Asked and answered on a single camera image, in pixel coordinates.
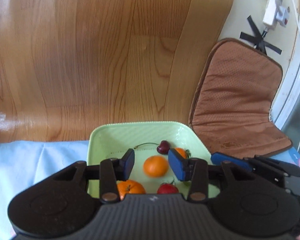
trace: cherry stem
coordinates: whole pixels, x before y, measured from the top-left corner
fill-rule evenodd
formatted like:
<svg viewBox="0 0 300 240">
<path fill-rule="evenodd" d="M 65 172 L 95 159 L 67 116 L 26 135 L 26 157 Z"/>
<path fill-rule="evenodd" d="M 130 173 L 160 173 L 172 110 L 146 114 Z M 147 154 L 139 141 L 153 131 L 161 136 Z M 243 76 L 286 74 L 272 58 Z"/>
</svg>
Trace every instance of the cherry stem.
<svg viewBox="0 0 300 240">
<path fill-rule="evenodd" d="M 135 150 L 135 149 L 137 149 L 139 146 L 142 146 L 142 145 L 145 145 L 145 144 L 155 144 L 155 145 L 159 146 L 159 144 L 157 144 L 157 143 L 141 143 L 141 144 L 135 146 L 133 149 Z"/>
</svg>

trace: cherry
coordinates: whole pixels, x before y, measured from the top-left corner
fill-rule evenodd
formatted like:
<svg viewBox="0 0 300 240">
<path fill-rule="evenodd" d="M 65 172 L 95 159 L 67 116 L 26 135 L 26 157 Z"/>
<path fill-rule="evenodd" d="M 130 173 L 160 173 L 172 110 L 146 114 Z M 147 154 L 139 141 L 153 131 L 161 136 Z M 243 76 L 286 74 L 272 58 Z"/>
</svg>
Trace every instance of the cherry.
<svg viewBox="0 0 300 240">
<path fill-rule="evenodd" d="M 157 191 L 158 194 L 171 194 L 171 193 L 179 193 L 178 188 L 169 183 L 163 183 L 161 186 L 158 188 Z"/>
<path fill-rule="evenodd" d="M 137 149 L 138 147 L 142 146 L 142 145 L 145 145 L 145 144 L 155 144 L 155 145 L 158 145 L 157 147 L 157 152 L 160 153 L 160 154 L 164 154 L 164 155 L 167 155 L 168 154 L 168 151 L 170 150 L 170 143 L 168 141 L 161 141 L 160 144 L 157 144 L 157 143 L 142 143 L 142 144 L 139 144 L 137 146 L 135 146 L 133 149 Z"/>
<path fill-rule="evenodd" d="M 168 154 L 168 151 L 170 150 L 170 143 L 168 141 L 161 141 L 159 146 L 157 147 L 157 152 L 160 154 Z"/>
</svg>

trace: red tomato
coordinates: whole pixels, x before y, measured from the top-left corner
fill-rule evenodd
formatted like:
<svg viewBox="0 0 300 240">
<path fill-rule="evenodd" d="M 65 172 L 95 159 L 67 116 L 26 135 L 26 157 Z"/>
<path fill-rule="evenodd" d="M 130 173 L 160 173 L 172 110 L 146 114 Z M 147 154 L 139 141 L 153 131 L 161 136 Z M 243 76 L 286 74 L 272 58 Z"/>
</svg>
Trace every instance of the red tomato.
<svg viewBox="0 0 300 240">
<path fill-rule="evenodd" d="M 179 193 L 179 190 L 176 186 L 169 184 L 169 183 L 163 183 L 157 191 L 158 194 L 171 194 L 171 193 Z"/>
</svg>

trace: brown seat cushion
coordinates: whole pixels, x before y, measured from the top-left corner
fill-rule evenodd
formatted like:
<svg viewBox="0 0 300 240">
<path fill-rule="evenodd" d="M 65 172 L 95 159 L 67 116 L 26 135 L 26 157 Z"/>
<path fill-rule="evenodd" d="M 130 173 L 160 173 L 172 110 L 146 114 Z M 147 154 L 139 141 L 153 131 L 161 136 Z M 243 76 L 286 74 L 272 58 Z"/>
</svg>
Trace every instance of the brown seat cushion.
<svg viewBox="0 0 300 240">
<path fill-rule="evenodd" d="M 211 153 L 243 158 L 288 149 L 291 140 L 269 121 L 281 79 L 281 66 L 269 57 L 222 40 L 208 57 L 189 123 Z"/>
</svg>

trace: tomato stem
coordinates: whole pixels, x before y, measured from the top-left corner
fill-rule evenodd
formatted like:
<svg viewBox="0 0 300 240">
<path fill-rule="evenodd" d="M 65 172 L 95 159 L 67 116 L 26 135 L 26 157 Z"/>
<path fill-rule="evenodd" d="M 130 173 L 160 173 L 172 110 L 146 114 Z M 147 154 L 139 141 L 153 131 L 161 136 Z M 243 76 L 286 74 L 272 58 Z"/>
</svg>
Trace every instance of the tomato stem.
<svg viewBox="0 0 300 240">
<path fill-rule="evenodd" d="M 176 185 L 176 181 L 175 181 L 175 178 L 173 178 L 173 181 L 172 182 L 164 182 L 164 183 L 161 183 L 160 185 L 163 185 L 163 184 L 170 184 L 170 185 Z"/>
<path fill-rule="evenodd" d="M 187 159 L 191 158 L 191 153 L 189 150 L 186 150 L 186 156 L 187 156 Z"/>
<path fill-rule="evenodd" d="M 142 145 L 145 145 L 145 144 L 155 144 L 155 145 L 157 145 L 157 146 L 159 145 L 159 144 L 157 144 L 157 143 L 141 143 L 141 144 L 135 146 L 133 149 L 135 150 L 135 149 L 137 149 L 139 146 L 142 146 Z"/>
</svg>

